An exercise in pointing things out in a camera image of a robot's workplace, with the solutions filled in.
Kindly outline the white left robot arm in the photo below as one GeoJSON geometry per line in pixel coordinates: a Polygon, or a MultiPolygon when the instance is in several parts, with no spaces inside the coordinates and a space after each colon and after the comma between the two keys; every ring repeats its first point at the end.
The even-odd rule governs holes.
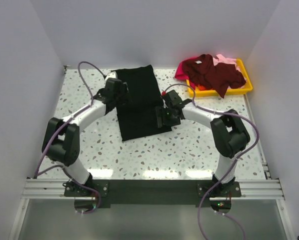
{"type": "Polygon", "coordinates": [[[63,172],[69,177],[69,182],[64,185],[68,191],[82,197],[97,196],[93,176],[79,160],[80,135],[93,122],[129,102],[128,84],[109,77],[105,86],[91,96],[89,104],[66,117],[53,117],[48,121],[42,156],[60,163],[63,172]]]}

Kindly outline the black t shirt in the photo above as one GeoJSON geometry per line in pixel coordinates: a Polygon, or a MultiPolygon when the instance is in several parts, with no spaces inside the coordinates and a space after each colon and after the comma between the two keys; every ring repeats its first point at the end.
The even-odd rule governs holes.
{"type": "Polygon", "coordinates": [[[169,126],[157,125],[155,108],[164,105],[151,65],[132,69],[117,69],[117,78],[127,83],[130,102],[117,106],[117,118],[122,141],[170,132],[169,126]]]}

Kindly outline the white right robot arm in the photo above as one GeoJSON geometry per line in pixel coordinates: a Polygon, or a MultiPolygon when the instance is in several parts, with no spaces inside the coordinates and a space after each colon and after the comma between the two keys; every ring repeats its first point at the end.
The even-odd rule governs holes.
{"type": "Polygon", "coordinates": [[[211,130],[219,160],[207,195],[224,196],[234,184],[238,154],[246,149],[251,140],[242,119],[233,109],[216,113],[199,107],[189,98],[181,99],[175,90],[162,92],[161,98],[165,106],[155,108],[158,128],[173,127],[180,125],[182,120],[190,120],[211,130]]]}

